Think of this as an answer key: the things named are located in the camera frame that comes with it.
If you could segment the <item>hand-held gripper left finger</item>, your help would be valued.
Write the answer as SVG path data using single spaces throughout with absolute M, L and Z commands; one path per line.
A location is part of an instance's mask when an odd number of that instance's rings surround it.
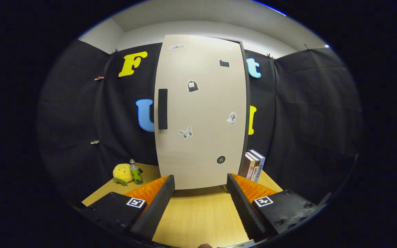
M 174 176 L 167 175 L 126 194 L 107 193 L 81 213 L 118 237 L 151 241 L 174 190 Z

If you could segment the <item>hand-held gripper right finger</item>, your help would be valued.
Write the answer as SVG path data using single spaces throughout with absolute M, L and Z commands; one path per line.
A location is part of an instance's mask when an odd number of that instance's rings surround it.
M 277 192 L 233 173 L 226 187 L 250 240 L 260 243 L 290 234 L 324 209 L 292 190 Z

